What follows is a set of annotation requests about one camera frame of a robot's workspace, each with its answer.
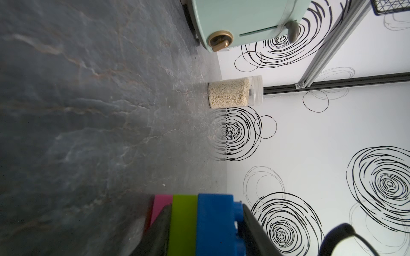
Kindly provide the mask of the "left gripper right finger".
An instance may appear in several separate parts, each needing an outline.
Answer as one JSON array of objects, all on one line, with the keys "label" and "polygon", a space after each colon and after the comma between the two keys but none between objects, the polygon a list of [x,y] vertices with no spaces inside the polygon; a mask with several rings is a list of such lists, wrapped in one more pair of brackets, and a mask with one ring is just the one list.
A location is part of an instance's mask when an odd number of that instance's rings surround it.
[{"label": "left gripper right finger", "polygon": [[241,238],[245,243],[247,256],[281,256],[264,229],[251,213],[247,205],[243,204],[243,222],[241,223]]}]

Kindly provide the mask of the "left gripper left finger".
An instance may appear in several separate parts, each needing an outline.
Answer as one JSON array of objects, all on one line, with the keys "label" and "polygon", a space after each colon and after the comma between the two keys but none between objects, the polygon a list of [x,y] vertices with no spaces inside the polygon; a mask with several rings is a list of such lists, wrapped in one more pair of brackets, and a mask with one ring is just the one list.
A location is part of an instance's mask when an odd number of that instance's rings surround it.
[{"label": "left gripper left finger", "polygon": [[172,205],[166,205],[149,227],[131,256],[166,256],[170,235]]}]

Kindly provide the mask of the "lime green lego brick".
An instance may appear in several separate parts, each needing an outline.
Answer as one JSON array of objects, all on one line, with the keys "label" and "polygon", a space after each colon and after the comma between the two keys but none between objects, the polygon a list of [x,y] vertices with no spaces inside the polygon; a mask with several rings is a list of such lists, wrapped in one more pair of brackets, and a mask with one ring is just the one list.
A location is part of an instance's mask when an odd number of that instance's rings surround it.
[{"label": "lime green lego brick", "polygon": [[197,209],[196,195],[173,196],[167,255],[195,255]]}]

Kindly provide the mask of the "blue lego brick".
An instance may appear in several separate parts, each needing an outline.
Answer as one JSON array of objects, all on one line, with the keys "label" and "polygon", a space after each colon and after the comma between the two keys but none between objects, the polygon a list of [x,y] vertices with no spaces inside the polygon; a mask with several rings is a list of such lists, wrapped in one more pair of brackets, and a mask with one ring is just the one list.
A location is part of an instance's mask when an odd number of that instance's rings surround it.
[{"label": "blue lego brick", "polygon": [[199,194],[196,225],[197,256],[245,256],[236,224],[244,221],[243,206],[233,195]]}]

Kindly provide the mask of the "pink lego brick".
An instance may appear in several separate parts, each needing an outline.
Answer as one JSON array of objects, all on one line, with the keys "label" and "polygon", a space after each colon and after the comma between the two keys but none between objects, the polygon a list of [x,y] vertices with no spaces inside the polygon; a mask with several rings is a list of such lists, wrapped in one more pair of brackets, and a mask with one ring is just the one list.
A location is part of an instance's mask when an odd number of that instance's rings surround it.
[{"label": "pink lego brick", "polygon": [[150,226],[153,225],[156,218],[159,216],[164,207],[171,205],[173,202],[173,195],[156,194],[153,201]]}]

